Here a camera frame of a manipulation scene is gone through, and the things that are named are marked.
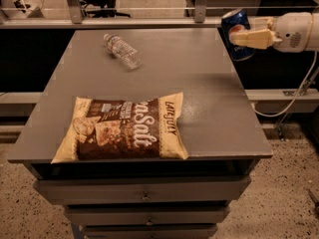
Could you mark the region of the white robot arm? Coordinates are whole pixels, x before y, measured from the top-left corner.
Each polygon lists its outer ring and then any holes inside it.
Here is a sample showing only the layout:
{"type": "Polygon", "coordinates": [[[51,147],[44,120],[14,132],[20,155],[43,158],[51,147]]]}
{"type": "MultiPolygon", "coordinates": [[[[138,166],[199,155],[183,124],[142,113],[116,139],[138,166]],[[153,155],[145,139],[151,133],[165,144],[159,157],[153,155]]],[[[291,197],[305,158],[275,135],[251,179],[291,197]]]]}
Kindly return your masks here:
{"type": "Polygon", "coordinates": [[[287,13],[279,17],[249,19],[250,29],[235,25],[229,31],[233,45],[266,50],[273,47],[283,53],[319,50],[319,14],[287,13]]]}

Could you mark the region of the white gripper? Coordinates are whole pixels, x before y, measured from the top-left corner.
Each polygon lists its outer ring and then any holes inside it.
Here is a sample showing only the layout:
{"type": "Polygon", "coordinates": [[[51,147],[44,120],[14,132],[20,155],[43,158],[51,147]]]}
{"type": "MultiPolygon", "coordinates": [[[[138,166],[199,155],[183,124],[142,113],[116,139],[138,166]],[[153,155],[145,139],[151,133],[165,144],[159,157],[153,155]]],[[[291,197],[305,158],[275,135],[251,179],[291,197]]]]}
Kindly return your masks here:
{"type": "Polygon", "coordinates": [[[287,13],[276,20],[273,17],[250,17],[250,30],[229,34],[233,45],[254,49],[274,49],[283,53],[311,51],[309,46],[313,15],[308,12],[287,13]]]}

